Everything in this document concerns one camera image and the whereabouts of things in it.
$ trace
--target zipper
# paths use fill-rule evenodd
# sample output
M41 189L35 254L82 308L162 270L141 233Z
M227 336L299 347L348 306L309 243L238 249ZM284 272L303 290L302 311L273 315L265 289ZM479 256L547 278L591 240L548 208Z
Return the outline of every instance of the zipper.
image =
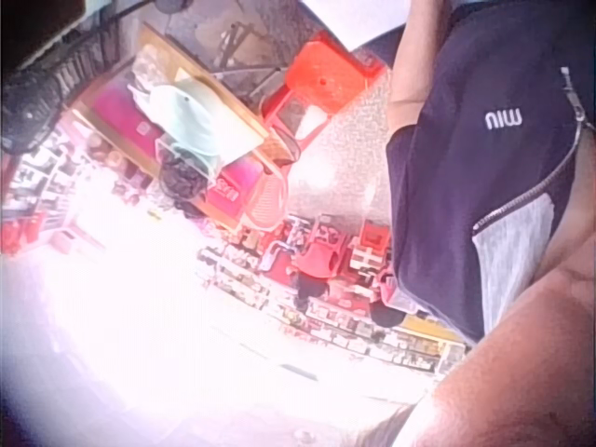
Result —
M510 200L508 203L503 205L502 207L491 211L486 216L481 218L477 221L474 226L472 226L472 236L476 236L479 232L481 232L484 228L492 224L493 222L501 219L505 215L509 214L510 212L517 210L521 206L525 205L526 203L531 202L536 197L540 196L549 186L550 184L557 178L557 176L563 171L563 169L567 166L567 163L573 158L574 153L577 150L579 145L579 138L581 136L581 130L585 127L587 129L591 129L592 131L596 130L594 126L587 120L586 111L584 107L581 105L579 97L574 89L574 86L571 82L571 76L569 74L568 67L561 67L561 73L565 81L565 87L563 91L567 96L567 99L571 103L575 113L576 113L576 136L574 138L574 143L571 146L571 149L564 157L564 159L557 165L553 172L551 172L542 182L531 188L530 190L526 191L525 193L521 194L520 196L515 197L514 199Z

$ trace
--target skin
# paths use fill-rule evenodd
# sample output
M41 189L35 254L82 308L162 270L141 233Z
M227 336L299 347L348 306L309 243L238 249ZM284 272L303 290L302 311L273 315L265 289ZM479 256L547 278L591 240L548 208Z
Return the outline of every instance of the skin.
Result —
M391 134L417 122L447 6L412 1L387 110ZM586 131L569 206L535 282L417 405L395 447L596 445L595 154Z

